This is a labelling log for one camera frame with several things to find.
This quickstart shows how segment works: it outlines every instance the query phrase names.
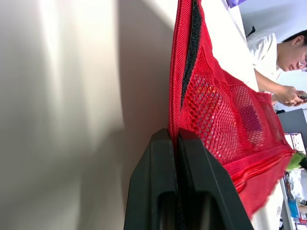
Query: white shirt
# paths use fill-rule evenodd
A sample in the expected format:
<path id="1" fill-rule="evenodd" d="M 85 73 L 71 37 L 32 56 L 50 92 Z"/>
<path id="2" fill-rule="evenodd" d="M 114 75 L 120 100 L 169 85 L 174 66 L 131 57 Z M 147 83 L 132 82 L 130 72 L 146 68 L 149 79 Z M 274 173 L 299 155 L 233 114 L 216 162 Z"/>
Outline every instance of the white shirt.
<path id="1" fill-rule="evenodd" d="M 248 48 L 253 56 L 253 67 L 260 74 L 276 81 L 281 74 L 277 66 L 277 39 L 273 33 L 253 33 L 247 37 Z"/>

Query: white desk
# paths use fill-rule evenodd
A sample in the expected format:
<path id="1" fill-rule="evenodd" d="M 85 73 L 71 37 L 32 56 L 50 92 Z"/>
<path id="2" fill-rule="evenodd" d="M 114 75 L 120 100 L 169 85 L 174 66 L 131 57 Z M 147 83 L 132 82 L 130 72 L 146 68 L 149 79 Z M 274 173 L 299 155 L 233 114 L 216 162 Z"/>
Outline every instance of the white desk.
<path id="1" fill-rule="evenodd" d="M 214 57 L 224 70 L 258 91 L 239 7 L 229 9 L 224 0 L 202 0 L 202 7 Z M 280 184 L 277 183 L 265 207 L 254 214 L 254 229 L 278 230 L 277 213 L 282 203 L 283 193 Z"/>
<path id="2" fill-rule="evenodd" d="M 201 5 L 214 57 L 224 70 L 258 91 L 239 7 L 229 9 L 224 0 L 203 0 Z"/>

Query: computer monitor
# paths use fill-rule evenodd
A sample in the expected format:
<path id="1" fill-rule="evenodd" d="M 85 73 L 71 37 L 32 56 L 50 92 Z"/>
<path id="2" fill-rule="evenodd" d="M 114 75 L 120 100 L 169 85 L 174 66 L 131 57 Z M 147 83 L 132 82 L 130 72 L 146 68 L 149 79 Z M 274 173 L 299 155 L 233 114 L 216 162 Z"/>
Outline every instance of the computer monitor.
<path id="1" fill-rule="evenodd" d="M 285 133 L 284 137 L 292 149 L 301 151 L 306 154 L 306 149 L 301 133 Z"/>

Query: red strap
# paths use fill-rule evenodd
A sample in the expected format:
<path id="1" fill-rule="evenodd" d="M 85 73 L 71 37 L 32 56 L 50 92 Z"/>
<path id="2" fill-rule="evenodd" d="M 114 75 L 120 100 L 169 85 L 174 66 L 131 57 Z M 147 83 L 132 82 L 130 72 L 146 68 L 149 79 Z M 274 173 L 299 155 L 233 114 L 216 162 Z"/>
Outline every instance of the red strap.
<path id="1" fill-rule="evenodd" d="M 170 87 L 169 87 L 169 132 L 172 137 L 177 133 L 176 125 L 180 113 L 180 98 L 182 78 L 187 62 L 193 0 L 179 0 L 177 17 L 173 36 L 173 47 L 170 66 Z"/>

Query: red fabric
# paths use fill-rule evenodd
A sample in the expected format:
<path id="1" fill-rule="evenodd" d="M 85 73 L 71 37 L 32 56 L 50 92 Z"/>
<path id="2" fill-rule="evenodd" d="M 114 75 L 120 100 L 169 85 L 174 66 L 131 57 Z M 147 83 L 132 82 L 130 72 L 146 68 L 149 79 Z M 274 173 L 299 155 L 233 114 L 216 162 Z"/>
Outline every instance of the red fabric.
<path id="1" fill-rule="evenodd" d="M 200 6 L 202 24 L 196 64 L 180 107 L 188 56 L 192 0 L 180 0 L 170 70 L 169 132 L 194 131 L 229 172 L 249 217 L 262 207 L 282 177 L 293 150 L 271 106 L 271 96 L 255 92 L 221 69 Z"/>

